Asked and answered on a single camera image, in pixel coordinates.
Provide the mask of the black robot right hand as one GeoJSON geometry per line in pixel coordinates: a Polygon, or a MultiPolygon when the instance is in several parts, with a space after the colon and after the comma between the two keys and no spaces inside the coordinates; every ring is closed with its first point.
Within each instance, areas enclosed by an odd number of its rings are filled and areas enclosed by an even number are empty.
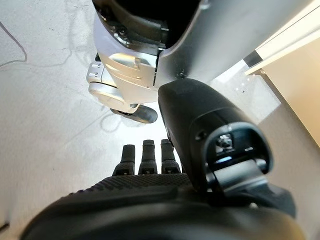
{"type": "Polygon", "coordinates": [[[125,145],[112,176],[60,198],[23,240],[303,240],[291,193],[269,183],[262,131],[219,92],[186,78],[161,86],[161,171],[145,140],[138,174],[125,145]]]}

